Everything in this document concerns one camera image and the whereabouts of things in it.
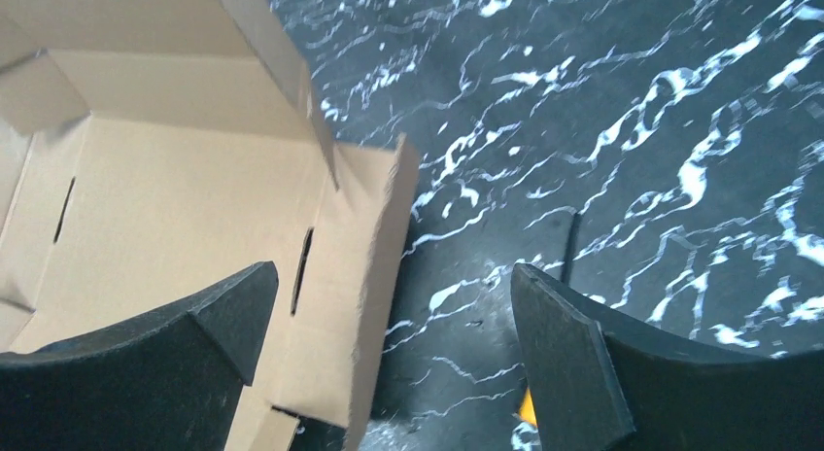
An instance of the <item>black marble floor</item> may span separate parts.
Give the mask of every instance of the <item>black marble floor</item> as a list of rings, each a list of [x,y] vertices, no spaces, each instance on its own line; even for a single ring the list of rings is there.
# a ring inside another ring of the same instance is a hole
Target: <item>black marble floor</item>
[[[342,141],[424,155],[365,450],[540,449],[515,261],[764,356],[824,342],[824,0],[272,0]]]

